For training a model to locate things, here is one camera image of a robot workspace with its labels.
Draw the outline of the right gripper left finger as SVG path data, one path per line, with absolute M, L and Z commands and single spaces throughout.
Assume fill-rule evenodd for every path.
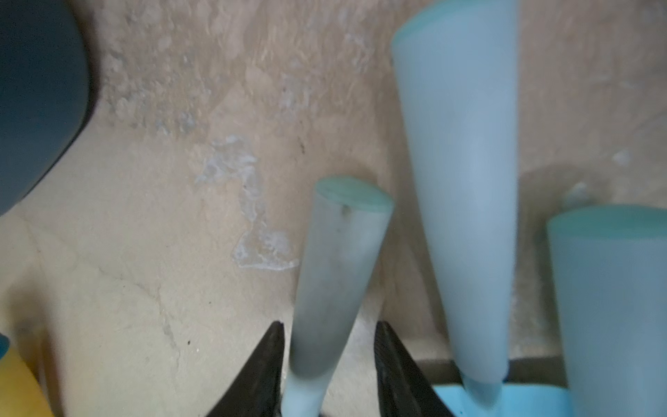
M 284 324 L 273 321 L 228 390 L 207 416 L 277 416 L 284 353 Z

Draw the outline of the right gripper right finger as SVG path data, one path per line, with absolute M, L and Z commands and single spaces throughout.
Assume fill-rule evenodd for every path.
M 373 352 L 381 417 L 454 417 L 387 321 L 376 323 Z

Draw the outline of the blue shovel large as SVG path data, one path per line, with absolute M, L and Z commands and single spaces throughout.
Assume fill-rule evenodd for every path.
M 337 175 L 315 185 L 281 415 L 321 412 L 393 212 L 394 199 L 361 179 Z

